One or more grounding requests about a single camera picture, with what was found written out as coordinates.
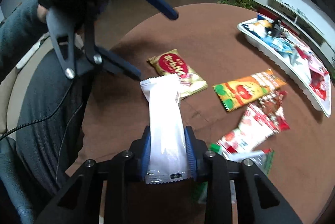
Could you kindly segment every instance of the snack tray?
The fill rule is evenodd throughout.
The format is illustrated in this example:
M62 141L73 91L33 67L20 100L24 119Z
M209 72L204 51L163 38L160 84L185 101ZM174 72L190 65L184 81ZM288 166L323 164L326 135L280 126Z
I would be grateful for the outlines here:
M271 23L273 22L272 19L262 16L264 19L269 20ZM287 63L284 58L271 46L268 46L264 41L262 41L260 38L249 32L247 29L243 27L243 24L252 24L257 21L257 18L242 22L237 25L237 28L242 31L247 38L247 41L252 44L253 46L257 47L260 51L262 51L266 56L268 56L271 60L273 60L278 66L280 66L281 69L283 69L286 74L288 74L291 79L295 81L295 83L298 84L300 89L304 92L304 94L307 96L307 98L312 103L313 107L318 111L323 111L324 114L327 117L330 117L331 114L331 108L332 108L332 97L331 97L331 81L329 74L327 74L325 78L325 83L327 87L326 91L326 100L321 99L316 93L312 90L312 88L309 86L308 83L306 83L304 80L302 80L298 73L294 70L293 66L289 63ZM292 35L290 32L290 40L294 42L297 45L304 45L302 42L300 42L294 35Z

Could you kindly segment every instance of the screw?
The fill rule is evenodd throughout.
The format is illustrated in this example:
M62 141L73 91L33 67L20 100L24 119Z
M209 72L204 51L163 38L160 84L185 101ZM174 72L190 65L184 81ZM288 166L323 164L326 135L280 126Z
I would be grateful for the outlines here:
M103 62L103 58L101 57L100 54L94 54L93 55L93 60L95 64L101 64Z
M246 165L246 166L252 166L254 164L254 162L250 159L245 159L243 160L243 163Z
M65 70L65 75L68 79L74 79L74 71L71 68Z
M122 151L122 156L123 157L130 157L131 155L133 155L133 153L130 150L124 150Z
M87 167L92 167L92 166L94 166L94 164L95 164L95 161L94 161L94 160L87 160L87 161L85 162L85 165L86 165Z
M207 151L206 151L206 155L207 155L209 158L212 158L212 157L215 156L215 152L212 151L212 150L207 150Z

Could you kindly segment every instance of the orange snack bag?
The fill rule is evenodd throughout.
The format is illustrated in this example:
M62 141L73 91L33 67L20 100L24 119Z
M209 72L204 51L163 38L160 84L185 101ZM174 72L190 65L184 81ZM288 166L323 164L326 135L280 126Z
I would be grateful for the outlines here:
M232 111L285 84L286 82L275 77L272 70L268 69L251 76L214 85L213 88L226 110Z

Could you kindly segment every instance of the black cable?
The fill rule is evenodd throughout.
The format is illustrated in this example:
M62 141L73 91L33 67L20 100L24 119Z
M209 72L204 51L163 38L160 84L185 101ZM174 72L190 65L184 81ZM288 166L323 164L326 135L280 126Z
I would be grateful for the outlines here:
M44 117L44 118L35 120L35 121L31 121L31 122L29 122L29 123L25 123L25 124L23 124L23 125L21 125L21 126L18 126L18 127L13 128L12 130L7 131L7 132L4 133L2 136L0 136L0 141L1 141L2 139L6 138L8 135L12 134L13 132L17 131L17 130L20 130L20 129L22 129L22 128L24 128L24 127L27 127L27 126L30 126L30 125L34 125L34 124L39 123L39 122L43 122L43 121L45 121L45 120L47 120L47 119L53 117L53 115L58 111L58 109L59 109L59 107L61 106L61 104L64 102L64 100L65 100L67 94L69 93L69 91L70 91L70 89L71 89L73 83L74 83L74 81L71 82L70 87L67 89L67 91L66 91L65 95L63 96L61 102L59 102L58 106L56 107L56 109L53 111L52 114L50 114L50 115L48 115L48 116L46 116L46 117Z

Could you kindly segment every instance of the brown tablecloth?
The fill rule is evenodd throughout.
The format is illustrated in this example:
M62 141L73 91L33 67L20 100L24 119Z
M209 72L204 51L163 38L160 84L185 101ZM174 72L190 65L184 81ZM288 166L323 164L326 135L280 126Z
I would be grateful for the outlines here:
M267 68L285 80L288 96L283 107L291 130L272 136L259 148L275 150L269 178L302 221L312 223L335 184L334 107L330 118L316 111L289 76L246 41L236 26L254 18L255 12L221 4L193 4L177 10L178 20L157 14L131 30L113 50L138 67L145 79L157 76L147 58L177 48L208 83L208 89L183 100L180 107L184 124L191 125L197 138L207 144L236 128L245 110L226 112L212 85ZM100 74L86 108L84 147L69 172L88 158L111 159L140 138L148 124L148 103L139 83L125 76ZM131 185L131 223L149 219L203 223L204 208L192 203L192 186L191 180Z

